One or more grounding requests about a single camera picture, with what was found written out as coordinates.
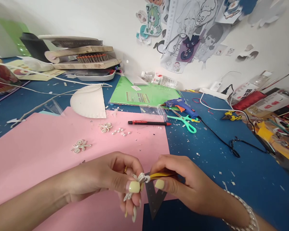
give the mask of green scissors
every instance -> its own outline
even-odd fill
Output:
[[[190,133],[195,134],[197,132],[197,130],[192,125],[190,125],[186,120],[198,121],[198,118],[192,119],[189,115],[183,117],[179,113],[177,113],[175,110],[173,110],[171,107],[169,109],[172,110],[174,112],[174,114],[176,114],[178,117],[167,116],[168,118],[178,119],[178,120],[183,121],[183,123],[186,125],[186,127],[187,127],[187,129],[189,130]]]

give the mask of white wall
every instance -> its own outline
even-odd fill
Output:
[[[159,70],[178,79],[181,89],[191,89],[208,87],[229,71],[242,73],[242,77],[235,80],[236,86],[264,70],[274,72],[273,78],[288,74],[289,0],[285,4],[285,14],[269,26],[251,27],[247,18],[235,26],[223,42],[236,49],[232,56],[212,56],[205,70],[201,69],[202,63],[194,60],[186,66],[183,74],[160,67],[161,55],[153,49],[160,37],[154,38],[150,47],[137,44],[135,36],[141,24],[135,13],[145,10],[145,0],[0,0],[0,15],[12,17],[17,14],[36,35],[84,36],[103,40],[105,45],[114,47],[118,58],[124,54],[129,60],[137,62],[139,73],[142,70]],[[253,61],[236,62],[236,57],[248,44],[257,48],[259,55]],[[276,85],[287,86],[289,81]]]

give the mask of metal ruler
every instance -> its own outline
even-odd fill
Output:
[[[147,195],[148,195],[151,218],[152,218],[152,220],[154,220],[154,218],[155,218],[158,210],[160,209],[167,193],[162,191],[162,190],[158,190],[156,193],[154,185],[153,185],[153,181],[146,183],[145,189],[146,189]]]

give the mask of left hand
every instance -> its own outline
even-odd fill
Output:
[[[134,206],[141,203],[140,185],[131,175],[144,172],[139,160],[121,152],[112,152],[80,164],[57,175],[68,203],[81,201],[92,194],[114,190],[119,194],[120,208],[133,216]],[[125,193],[133,192],[131,200],[123,202]]]

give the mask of black container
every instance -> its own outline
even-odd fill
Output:
[[[33,58],[49,63],[49,60],[44,55],[45,51],[49,51],[49,49],[43,40],[39,39],[35,34],[25,32],[22,33],[20,40]]]

